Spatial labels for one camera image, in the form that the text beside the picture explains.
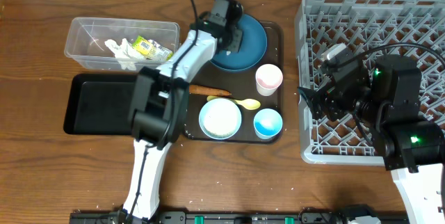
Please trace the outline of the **pink cup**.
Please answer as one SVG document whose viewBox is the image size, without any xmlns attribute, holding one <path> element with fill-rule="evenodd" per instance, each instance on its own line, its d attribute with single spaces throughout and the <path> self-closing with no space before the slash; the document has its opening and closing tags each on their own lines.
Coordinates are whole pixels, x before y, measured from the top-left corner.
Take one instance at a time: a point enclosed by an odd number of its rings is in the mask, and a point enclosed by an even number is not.
<svg viewBox="0 0 445 224">
<path fill-rule="evenodd" d="M 264 64 L 255 73 L 257 92 L 262 96 L 271 96 L 282 84 L 283 74 L 276 65 Z"/>
</svg>

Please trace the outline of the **orange carrot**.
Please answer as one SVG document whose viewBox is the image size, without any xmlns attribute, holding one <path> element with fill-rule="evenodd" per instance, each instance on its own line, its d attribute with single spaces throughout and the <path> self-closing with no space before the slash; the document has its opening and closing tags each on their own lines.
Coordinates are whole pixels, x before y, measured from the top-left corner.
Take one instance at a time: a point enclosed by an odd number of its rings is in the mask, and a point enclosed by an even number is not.
<svg viewBox="0 0 445 224">
<path fill-rule="evenodd" d="M 231 93 L 227 90 L 222 90 L 218 88 L 209 88 L 199 85 L 190 85 L 189 93 L 195 95 L 220 96 L 220 97 L 231 95 Z"/>
</svg>

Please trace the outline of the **green snack wrapper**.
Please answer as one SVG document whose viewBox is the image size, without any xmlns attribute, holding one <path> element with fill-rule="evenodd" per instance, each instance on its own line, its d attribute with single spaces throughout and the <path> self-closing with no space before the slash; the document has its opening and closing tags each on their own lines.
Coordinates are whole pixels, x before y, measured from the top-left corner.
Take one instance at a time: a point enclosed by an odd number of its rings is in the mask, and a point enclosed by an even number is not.
<svg viewBox="0 0 445 224">
<path fill-rule="evenodd" d="M 132 43 L 132 47 L 146 59 L 150 59 L 152 61 L 165 62 L 173 56 L 173 52 L 168 48 L 163 47 L 154 40 L 147 40 L 140 35 Z"/>
</svg>

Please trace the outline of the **light blue rice bowl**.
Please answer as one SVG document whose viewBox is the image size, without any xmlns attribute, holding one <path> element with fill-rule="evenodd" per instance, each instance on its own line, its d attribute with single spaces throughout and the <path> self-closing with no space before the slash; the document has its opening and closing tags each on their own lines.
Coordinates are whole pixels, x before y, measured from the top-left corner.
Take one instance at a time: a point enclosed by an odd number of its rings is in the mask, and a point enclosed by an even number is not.
<svg viewBox="0 0 445 224">
<path fill-rule="evenodd" d="M 231 138 L 240 129 L 241 110 L 228 99 L 212 99 L 201 108 L 198 123 L 209 138 L 225 140 Z"/>
</svg>

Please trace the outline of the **white tissue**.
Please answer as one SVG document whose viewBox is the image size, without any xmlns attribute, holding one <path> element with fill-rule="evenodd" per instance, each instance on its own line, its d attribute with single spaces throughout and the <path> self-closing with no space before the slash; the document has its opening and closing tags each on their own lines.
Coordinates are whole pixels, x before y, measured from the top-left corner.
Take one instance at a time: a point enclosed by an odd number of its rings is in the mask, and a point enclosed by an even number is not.
<svg viewBox="0 0 445 224">
<path fill-rule="evenodd" d="M 120 45 L 112 39 L 105 41 L 104 44 L 113 52 L 123 70 L 136 71 L 136 62 L 145 60 L 145 57 L 135 50 L 126 38 L 122 39 Z"/>
</svg>

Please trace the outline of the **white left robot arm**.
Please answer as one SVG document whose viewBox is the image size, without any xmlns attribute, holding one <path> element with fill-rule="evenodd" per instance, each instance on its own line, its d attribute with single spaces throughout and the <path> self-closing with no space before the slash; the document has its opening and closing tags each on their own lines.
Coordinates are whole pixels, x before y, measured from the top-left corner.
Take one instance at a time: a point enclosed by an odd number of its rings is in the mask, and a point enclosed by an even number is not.
<svg viewBox="0 0 445 224">
<path fill-rule="evenodd" d="M 217 52 L 240 49 L 243 32 L 237 24 L 243 14 L 235 0 L 214 0 L 210 11 L 195 14 L 187 39 L 170 60 L 139 71 L 129 108 L 135 159 L 120 223 L 154 217 L 167 153 L 184 128 L 190 82 Z"/>
</svg>

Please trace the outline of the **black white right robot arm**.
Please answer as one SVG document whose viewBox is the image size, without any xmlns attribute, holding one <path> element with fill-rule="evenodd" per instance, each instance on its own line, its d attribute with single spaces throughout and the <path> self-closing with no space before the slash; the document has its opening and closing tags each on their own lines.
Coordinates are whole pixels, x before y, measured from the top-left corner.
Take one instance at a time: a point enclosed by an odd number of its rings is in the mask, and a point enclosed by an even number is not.
<svg viewBox="0 0 445 224">
<path fill-rule="evenodd" d="M 298 92 L 315 120 L 350 114 L 367 126 L 411 223 L 443 223 L 444 132 L 420 114 L 422 73 L 416 61 L 399 55 L 378 57 L 372 72 L 362 59 L 348 50 L 328 54 L 321 72 L 331 80 Z"/>
</svg>

